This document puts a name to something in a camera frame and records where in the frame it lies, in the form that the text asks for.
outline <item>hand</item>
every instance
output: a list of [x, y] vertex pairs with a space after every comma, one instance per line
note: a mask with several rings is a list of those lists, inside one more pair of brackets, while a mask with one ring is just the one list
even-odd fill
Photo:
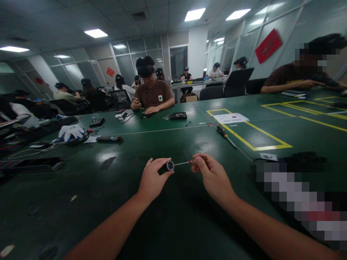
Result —
[[237, 199], [227, 173], [219, 162], [206, 153], [197, 153], [193, 158], [196, 162], [192, 166], [192, 172], [202, 173], [206, 191], [221, 207], [224, 208]]
[[171, 158], [160, 158], [153, 161], [149, 159], [143, 170], [140, 187], [138, 188], [137, 195], [147, 203], [154, 201], [162, 191], [167, 179], [174, 173], [174, 171], [166, 172], [159, 175], [158, 170]]
[[131, 109], [137, 110], [140, 107], [140, 104], [137, 102], [138, 98], [134, 98], [131, 102]]
[[146, 109], [145, 114], [156, 113], [159, 111], [160, 111], [159, 107], [149, 107]]
[[315, 86], [324, 86], [325, 84], [322, 82], [318, 82], [318, 81], [313, 81], [311, 79], [305, 80], [305, 81], [299, 81], [298, 83], [299, 88], [312, 88]]

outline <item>small cylindrical part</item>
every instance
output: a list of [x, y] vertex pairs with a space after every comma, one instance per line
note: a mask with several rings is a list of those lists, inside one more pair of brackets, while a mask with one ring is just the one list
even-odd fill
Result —
[[166, 172], [172, 171], [172, 170], [174, 170], [174, 168], [175, 168], [175, 165], [172, 161], [168, 161], [162, 167], [162, 169]]

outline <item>red object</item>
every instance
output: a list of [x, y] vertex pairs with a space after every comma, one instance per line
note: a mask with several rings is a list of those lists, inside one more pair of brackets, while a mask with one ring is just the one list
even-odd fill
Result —
[[43, 85], [43, 80], [42, 80], [42, 79], [40, 79], [40, 78], [38, 78], [38, 77], [35, 77], [35, 81], [36, 81], [37, 83], [39, 83], [40, 85]]
[[108, 75], [110, 75], [111, 77], [113, 77], [113, 75], [115, 74], [115, 71], [112, 70], [110, 67], [108, 67], [107, 72]]
[[282, 44], [282, 40], [279, 37], [276, 29], [273, 29], [256, 49], [256, 55], [258, 57], [259, 64], [262, 64]]

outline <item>white card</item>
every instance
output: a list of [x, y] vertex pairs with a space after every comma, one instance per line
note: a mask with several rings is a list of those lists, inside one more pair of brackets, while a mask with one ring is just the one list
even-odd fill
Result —
[[262, 159], [278, 161], [277, 160], [277, 155], [272, 155], [272, 154], [269, 154], [269, 153], [260, 153], [260, 156], [261, 156]]
[[244, 117], [243, 115], [239, 113], [232, 113], [232, 114], [222, 114], [213, 116], [220, 124], [233, 124], [233, 123], [240, 123], [240, 122], [246, 122], [249, 121], [248, 118]]

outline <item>red paper sign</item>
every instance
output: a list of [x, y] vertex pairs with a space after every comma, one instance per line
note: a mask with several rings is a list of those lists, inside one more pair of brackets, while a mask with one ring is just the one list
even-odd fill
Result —
[[108, 67], [107, 72], [108, 75], [110, 75], [111, 77], [113, 77], [113, 75], [115, 74], [114, 70], [112, 70], [110, 67]]
[[38, 78], [38, 77], [35, 77], [35, 81], [36, 81], [37, 83], [39, 83], [40, 85], [43, 85], [43, 80], [42, 80], [42, 79], [40, 79], [40, 78]]
[[256, 55], [258, 57], [259, 64], [262, 64], [282, 44], [282, 40], [279, 37], [276, 29], [273, 29], [256, 49]]

